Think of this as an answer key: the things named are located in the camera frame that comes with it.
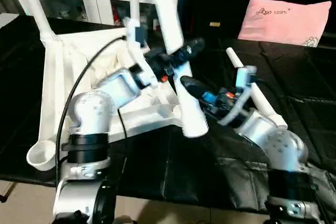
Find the black cable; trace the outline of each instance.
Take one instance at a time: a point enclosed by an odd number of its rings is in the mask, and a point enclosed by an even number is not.
[[[91,67],[92,63],[97,59],[97,57],[106,49],[108,48],[111,44],[115,43],[118,40],[126,40],[126,36],[122,36],[122,37],[118,37],[112,41],[110,41],[109,43],[107,43],[104,47],[102,47],[93,57],[92,59],[88,62],[88,64],[84,67],[83,71],[80,73],[79,77],[77,78],[75,84],[73,85],[69,96],[67,98],[67,101],[65,103],[63,112],[62,112],[62,116],[59,122],[59,126],[58,126],[58,130],[57,130],[57,136],[56,136],[56,188],[57,185],[59,183],[59,153],[60,153],[60,140],[61,140],[61,134],[62,134],[62,128],[63,128],[63,124],[64,124],[64,120],[65,117],[67,115],[67,111],[72,99],[72,96],[80,82],[80,80],[83,78],[84,74],[86,73],[86,71]]]
[[[120,110],[118,109],[118,115],[119,115],[119,119],[120,119],[120,122],[121,122],[121,125],[122,125],[122,129],[124,130],[124,135],[125,135],[125,138],[127,138],[127,133],[126,133],[126,128],[125,128],[125,124],[124,124],[124,121],[121,117],[121,113],[120,113]]]

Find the tile floor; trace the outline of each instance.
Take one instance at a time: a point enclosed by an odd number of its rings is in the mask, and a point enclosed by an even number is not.
[[[8,182],[0,180],[0,193]],[[0,204],[0,224],[49,224],[55,189],[17,184],[8,201]],[[268,216],[117,197],[116,216],[128,215],[138,224],[262,224]]]

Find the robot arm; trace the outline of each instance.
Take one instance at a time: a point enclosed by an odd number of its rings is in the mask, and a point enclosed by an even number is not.
[[[249,69],[240,69],[249,73]],[[316,192],[312,187],[309,171],[305,166],[308,150],[304,142],[295,133],[278,128],[276,124],[259,111],[249,112],[242,106],[235,108],[242,96],[242,88],[253,83],[251,76],[245,75],[245,83],[240,85],[237,75],[237,93],[232,94],[220,89],[214,94],[197,80],[182,77],[186,90],[198,98],[204,112],[219,124],[229,123],[235,132],[248,141],[258,145],[269,159],[268,184],[270,193],[266,207],[272,223],[319,223],[320,211]],[[228,114],[236,110],[235,116],[227,119]]]

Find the blue component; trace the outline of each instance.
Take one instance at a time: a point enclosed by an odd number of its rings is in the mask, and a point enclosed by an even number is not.
[[[217,97],[210,92],[205,92],[202,98],[209,103],[215,103],[217,100]]]

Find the orange component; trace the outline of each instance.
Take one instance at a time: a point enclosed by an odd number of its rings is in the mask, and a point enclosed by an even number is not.
[[[168,76],[164,76],[164,77],[162,77],[162,78],[161,78],[161,81],[162,81],[162,82],[168,81]]]
[[[232,94],[231,92],[227,92],[226,96],[229,97],[230,99],[233,99],[233,97],[235,97],[235,95]]]

